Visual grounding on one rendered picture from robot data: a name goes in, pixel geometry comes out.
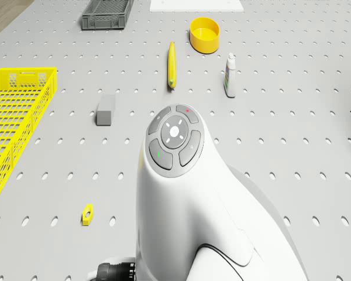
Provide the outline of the grey cube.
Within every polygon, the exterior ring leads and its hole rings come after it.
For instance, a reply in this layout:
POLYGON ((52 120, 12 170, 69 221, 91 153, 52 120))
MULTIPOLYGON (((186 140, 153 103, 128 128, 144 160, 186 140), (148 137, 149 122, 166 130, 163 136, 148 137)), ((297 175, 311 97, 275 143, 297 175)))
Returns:
POLYGON ((97 108, 97 125, 111 126, 115 112, 115 94, 104 94, 97 108))

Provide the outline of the yellow bowl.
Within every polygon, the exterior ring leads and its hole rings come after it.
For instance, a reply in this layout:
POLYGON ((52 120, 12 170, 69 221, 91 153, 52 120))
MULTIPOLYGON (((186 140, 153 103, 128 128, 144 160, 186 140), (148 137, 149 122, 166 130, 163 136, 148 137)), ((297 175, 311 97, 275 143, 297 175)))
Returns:
POLYGON ((210 18, 195 18, 190 24, 190 42, 192 47, 204 54, 217 51, 219 47, 219 25, 210 18))

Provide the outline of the yellow hex nut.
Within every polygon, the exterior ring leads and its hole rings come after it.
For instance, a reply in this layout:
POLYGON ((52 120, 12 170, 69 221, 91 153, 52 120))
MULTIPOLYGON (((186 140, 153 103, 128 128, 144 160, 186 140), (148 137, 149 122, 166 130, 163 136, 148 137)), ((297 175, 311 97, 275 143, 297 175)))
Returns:
POLYGON ((94 209, 92 204, 87 204, 82 212, 82 225, 89 226, 94 216, 94 209))

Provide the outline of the white bottle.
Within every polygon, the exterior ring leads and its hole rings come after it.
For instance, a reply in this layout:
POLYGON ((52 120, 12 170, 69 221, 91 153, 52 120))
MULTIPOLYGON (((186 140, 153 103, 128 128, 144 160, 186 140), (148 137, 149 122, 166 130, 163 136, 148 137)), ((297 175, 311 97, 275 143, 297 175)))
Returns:
POLYGON ((229 53, 226 61, 225 78, 224 78, 224 89, 227 97, 235 98, 236 96, 236 61, 233 53, 229 53))

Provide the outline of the dark grey basket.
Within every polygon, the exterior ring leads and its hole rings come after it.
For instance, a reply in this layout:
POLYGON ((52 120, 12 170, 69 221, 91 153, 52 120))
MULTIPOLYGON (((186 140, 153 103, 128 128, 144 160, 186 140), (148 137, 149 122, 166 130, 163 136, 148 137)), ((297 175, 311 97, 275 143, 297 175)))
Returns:
POLYGON ((91 0, 82 13, 82 30, 124 29, 134 0, 91 0))

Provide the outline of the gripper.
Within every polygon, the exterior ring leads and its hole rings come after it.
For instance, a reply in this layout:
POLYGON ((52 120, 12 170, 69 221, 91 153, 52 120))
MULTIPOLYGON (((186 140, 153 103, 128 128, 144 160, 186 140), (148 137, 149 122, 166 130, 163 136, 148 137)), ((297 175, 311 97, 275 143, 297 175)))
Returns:
POLYGON ((134 257, 111 257, 87 274, 87 281, 136 281, 134 257))

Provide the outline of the yellow basket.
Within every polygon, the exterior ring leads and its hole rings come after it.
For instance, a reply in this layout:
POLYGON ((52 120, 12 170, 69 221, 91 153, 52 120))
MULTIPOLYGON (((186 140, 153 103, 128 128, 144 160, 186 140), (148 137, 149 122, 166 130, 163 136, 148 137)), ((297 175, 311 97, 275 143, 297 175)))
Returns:
POLYGON ((0 68, 0 193, 57 90, 57 70, 0 68))

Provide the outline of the banana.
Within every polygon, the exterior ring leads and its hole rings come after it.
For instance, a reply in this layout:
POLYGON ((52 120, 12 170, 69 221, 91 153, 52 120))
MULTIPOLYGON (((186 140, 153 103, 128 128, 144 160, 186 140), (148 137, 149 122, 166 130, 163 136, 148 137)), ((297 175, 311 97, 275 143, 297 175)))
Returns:
POLYGON ((174 42, 170 42, 168 50, 167 82, 170 88, 175 88, 177 83, 176 50, 174 42))

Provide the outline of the white board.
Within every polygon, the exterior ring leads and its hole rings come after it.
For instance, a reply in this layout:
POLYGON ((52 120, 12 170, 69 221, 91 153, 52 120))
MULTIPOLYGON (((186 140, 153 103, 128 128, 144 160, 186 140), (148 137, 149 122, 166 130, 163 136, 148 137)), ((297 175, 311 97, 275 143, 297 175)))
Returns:
POLYGON ((151 0, 150 12, 243 12, 240 0, 151 0))

